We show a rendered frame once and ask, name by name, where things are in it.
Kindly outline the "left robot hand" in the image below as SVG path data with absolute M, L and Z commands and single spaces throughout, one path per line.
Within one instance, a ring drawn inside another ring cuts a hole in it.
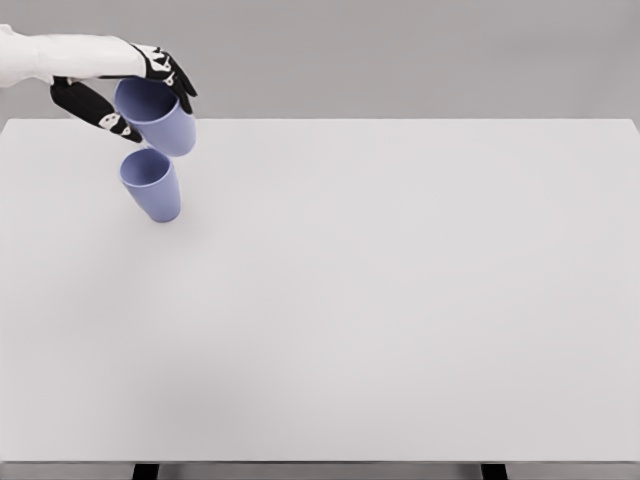
M 33 37 L 33 74 L 49 84 L 54 104 L 77 118 L 126 140 L 140 143 L 139 131 L 86 79 L 139 77 L 162 82 L 191 114 L 190 99 L 197 96 L 177 60 L 159 46 L 130 43 L 119 37 L 87 34 L 50 34 Z

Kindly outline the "blue plastic cup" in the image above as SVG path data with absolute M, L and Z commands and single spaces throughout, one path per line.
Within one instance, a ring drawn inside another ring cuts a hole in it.
M 192 115 L 163 82 L 139 77 L 121 79 L 114 91 L 118 112 L 148 145 L 170 157 L 184 156 L 196 144 Z
M 181 212 L 176 170 L 170 158 L 153 148 L 127 155 L 119 179 L 136 204 L 155 222 L 166 223 Z

